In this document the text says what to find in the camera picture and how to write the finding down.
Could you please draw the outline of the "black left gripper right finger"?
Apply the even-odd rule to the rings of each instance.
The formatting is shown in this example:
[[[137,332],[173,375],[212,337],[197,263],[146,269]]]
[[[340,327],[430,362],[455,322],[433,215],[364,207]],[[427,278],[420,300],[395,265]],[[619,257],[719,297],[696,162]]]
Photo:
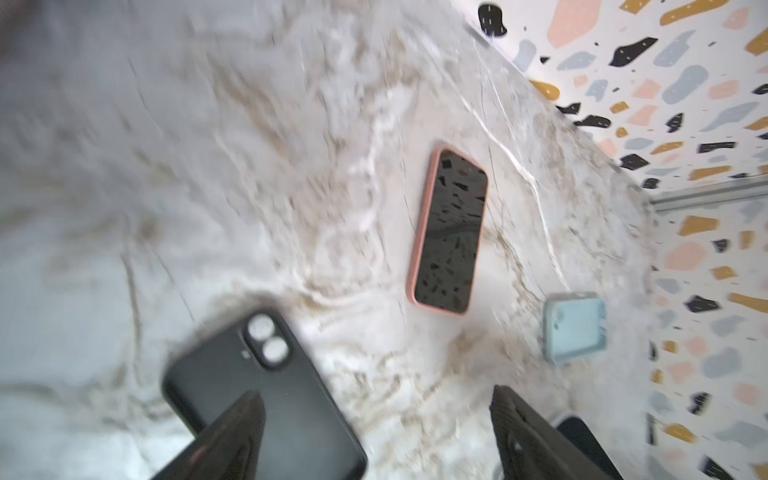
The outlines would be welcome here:
[[[499,452],[497,479],[610,479],[508,386],[496,385],[489,407]]]

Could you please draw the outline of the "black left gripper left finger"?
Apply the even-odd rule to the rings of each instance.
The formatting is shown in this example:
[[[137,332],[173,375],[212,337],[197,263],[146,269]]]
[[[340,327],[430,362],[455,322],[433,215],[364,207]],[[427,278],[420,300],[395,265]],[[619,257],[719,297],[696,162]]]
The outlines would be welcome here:
[[[244,393],[153,479],[254,479],[265,421],[261,395]]]

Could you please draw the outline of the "black phone case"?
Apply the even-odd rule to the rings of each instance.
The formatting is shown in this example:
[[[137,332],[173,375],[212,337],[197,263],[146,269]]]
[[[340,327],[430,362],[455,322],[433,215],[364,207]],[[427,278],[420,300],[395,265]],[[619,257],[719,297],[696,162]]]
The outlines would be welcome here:
[[[258,479],[360,479],[366,453],[322,377],[275,308],[238,318],[176,360],[163,394],[195,434],[258,393],[266,421]]]

